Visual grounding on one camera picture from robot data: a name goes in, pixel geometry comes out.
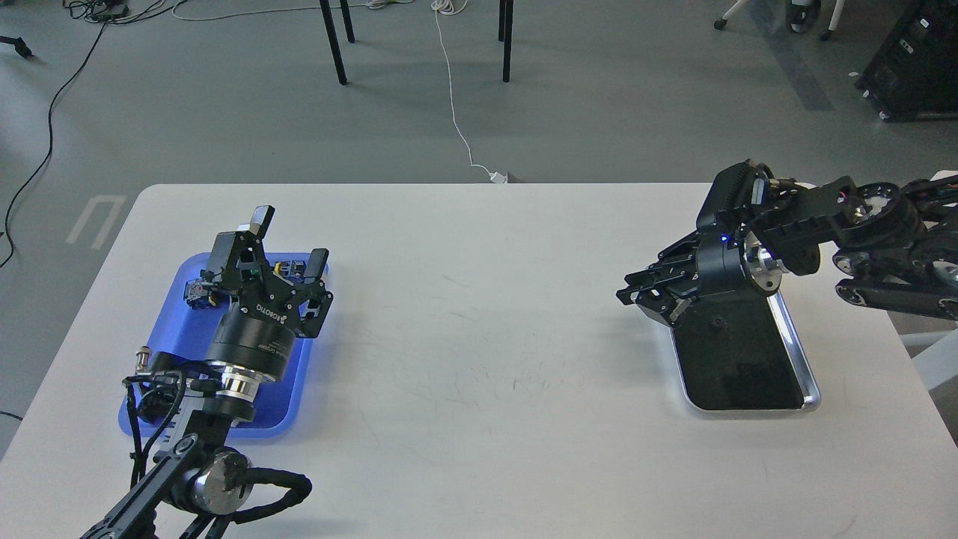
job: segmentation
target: gray floor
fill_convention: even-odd
[[[497,2],[471,0],[442,25],[476,162],[532,182],[710,181],[749,156],[810,182],[904,183],[958,168],[958,124],[882,123],[852,86],[849,74],[867,65],[904,0],[849,2],[827,43],[785,32],[781,0],[758,0],[713,30],[731,3],[517,2],[513,80],[504,84]],[[181,12],[309,4],[193,0]],[[824,4],[830,13],[833,1]],[[318,11],[217,22],[163,15],[106,29],[57,106],[50,166],[13,214],[19,249],[0,269],[0,410],[26,412],[120,223],[152,184],[486,181],[467,166],[450,122],[428,2],[354,9],[353,18],[345,87]],[[46,152],[46,107],[97,30],[56,3],[0,6],[0,35],[22,35],[36,53],[25,61],[0,49],[4,206]],[[93,248],[109,207],[99,204],[68,243],[97,196],[118,197],[117,224]],[[171,219],[208,211],[215,200],[183,200]],[[163,231],[150,241],[165,241]],[[129,270],[150,263],[130,261]],[[136,301],[135,290],[128,296]],[[0,417],[0,452],[15,429]]]

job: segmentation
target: power cord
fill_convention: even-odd
[[[468,5],[469,0],[466,0],[463,2],[462,7],[457,10],[455,5],[452,4],[452,0],[433,0],[429,7],[432,8],[432,11],[436,12],[436,14],[458,15],[459,13],[463,12]]]
[[[34,170],[34,173],[31,174],[29,178],[27,178],[27,181],[25,181],[23,185],[20,186],[19,189],[16,190],[16,193],[13,195],[13,198],[10,200],[10,205],[7,206],[7,215],[4,216],[4,219],[3,219],[4,232],[6,233],[5,234],[0,233],[0,236],[7,238],[7,243],[10,244],[10,254],[7,255],[7,258],[5,258],[3,262],[0,262],[0,268],[3,268],[10,261],[10,259],[13,258],[13,252],[16,250],[16,246],[13,244],[13,238],[11,237],[11,234],[10,234],[10,213],[11,211],[13,211],[13,205],[16,203],[17,197],[19,197],[20,194],[23,193],[23,190],[26,189],[28,185],[30,185],[30,182],[34,181],[34,178],[36,177],[37,174],[39,174],[40,170],[42,170],[43,167],[45,167],[46,164],[50,162],[50,157],[54,153],[54,105],[57,104],[57,98],[59,98],[60,94],[63,93],[63,90],[70,85],[70,82],[73,82],[74,79],[80,74],[80,71],[82,71],[83,68],[86,67],[86,63],[90,61],[90,57],[93,56],[94,49],[97,48],[97,43],[99,43],[100,38],[103,37],[104,30],[106,30],[105,24],[103,24],[100,27],[100,32],[97,34],[97,38],[94,39],[93,46],[90,47],[90,52],[86,53],[86,58],[83,59],[83,63],[80,64],[80,67],[77,69],[77,72],[74,73],[73,77],[70,77],[70,79],[67,80],[67,82],[63,83],[63,86],[61,86],[60,89],[57,90],[57,93],[54,94],[54,99],[50,100],[50,108],[47,109],[47,132],[50,133],[49,143],[47,146],[47,154],[43,157],[43,160],[40,161],[40,164],[39,166],[36,167],[36,170]]]
[[[176,4],[182,4],[187,0],[179,0]],[[60,0],[60,5],[70,11],[70,17],[74,19],[83,19],[86,22],[94,24],[132,24],[171,11],[176,6],[162,10],[167,0],[155,0],[145,10],[129,14],[129,8],[124,4],[124,0]]]
[[[469,145],[466,137],[463,136],[463,131],[459,129],[459,123],[456,122],[456,103],[452,99],[452,66],[449,63],[449,53],[445,50],[445,44],[443,43],[443,28],[439,25],[439,15],[451,16],[459,14],[463,12],[468,3],[468,0],[463,2],[463,5],[458,10],[452,4],[452,0],[433,0],[432,4],[429,6],[432,8],[432,11],[436,13],[436,30],[439,31],[439,46],[443,48],[443,56],[445,57],[445,70],[449,76],[449,108],[452,109],[452,125],[456,128],[456,132],[459,133],[459,138],[463,139],[463,144],[466,145],[466,151],[469,155],[469,166],[477,167],[486,171],[486,174],[489,175],[489,180],[493,183],[506,183],[507,179],[501,173],[490,172],[489,169],[472,160],[472,146]]]
[[[363,4],[350,4],[351,8],[369,8],[370,10],[381,10],[386,6],[391,4],[412,4],[416,0],[366,0]],[[231,17],[241,17],[245,15],[259,15],[262,13],[279,13],[279,12],[304,12],[308,10],[318,10],[319,6],[308,6],[304,8],[281,8],[278,10],[262,10],[259,12],[239,12],[239,13],[229,13],[225,15],[219,15],[215,17],[204,17],[204,18],[194,18],[194,17],[185,17],[176,12],[176,8],[180,6],[183,2],[178,2],[172,9],[172,15],[180,20],[188,20],[193,22],[203,22],[210,20],[222,20],[228,19]],[[330,6],[334,10],[338,10],[339,6]]]

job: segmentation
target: blue tray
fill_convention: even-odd
[[[226,313],[226,305],[195,311],[183,301],[183,289],[187,281],[196,279],[199,272],[206,269],[209,258],[210,253],[204,252],[188,258],[180,265],[160,309],[160,316],[156,318],[153,331],[149,334],[147,346],[153,352],[169,352],[198,361],[205,357],[219,319]],[[266,258],[270,261],[307,260],[309,253],[266,253]],[[269,438],[289,428],[299,409],[312,342],[312,339],[295,341],[283,379],[260,385],[254,402],[256,416],[253,421],[238,423],[230,430],[231,438]],[[117,413],[117,422],[120,430],[131,435],[124,403],[121,403]],[[141,434],[150,435],[155,428],[141,420],[140,431]]]

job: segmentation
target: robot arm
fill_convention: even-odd
[[[84,538],[153,539],[156,507],[165,502],[196,515],[181,537],[198,537],[209,527],[206,537],[215,539],[230,523],[268,517],[309,495],[312,484],[305,476],[254,468],[224,446],[235,422],[253,419],[260,384],[283,377],[294,340],[319,335],[332,303],[320,278],[326,249],[314,249],[296,275],[280,274],[266,260],[262,239],[273,212],[260,206],[250,223],[218,234],[207,268],[187,287],[184,299],[192,307],[229,299],[205,359],[150,354],[146,347],[137,354],[137,373],[124,380],[134,442],[131,488]],[[142,393],[139,407],[135,387]],[[138,416],[163,417],[143,445]],[[147,472],[150,449],[161,435],[166,439]],[[240,511],[260,483],[287,492],[277,502]]]
[[[783,273],[818,271],[818,245],[835,242],[850,278],[842,299],[958,319],[958,176],[856,186],[847,176],[806,188],[745,161],[716,177],[696,231],[667,247],[617,292],[675,327],[698,302],[763,298]]]

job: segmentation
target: black table leg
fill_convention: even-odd
[[[336,38],[336,29],[332,26],[332,11],[330,0],[319,0],[319,9],[323,12],[323,22],[326,24],[326,36],[330,39],[332,61],[336,64],[336,77],[339,83],[346,84],[346,69],[343,67],[343,56],[339,53],[339,39]]]
[[[356,36],[353,35],[353,19],[350,17],[350,3],[347,0],[339,0],[339,9],[343,12],[343,24],[346,25],[346,39],[350,43],[356,43]]]
[[[506,5],[505,21],[503,24],[505,35],[505,51],[502,58],[502,82],[509,81],[509,70],[513,56],[513,0],[499,0]]]
[[[499,0],[499,41],[505,41],[503,33],[506,30],[506,0]]]

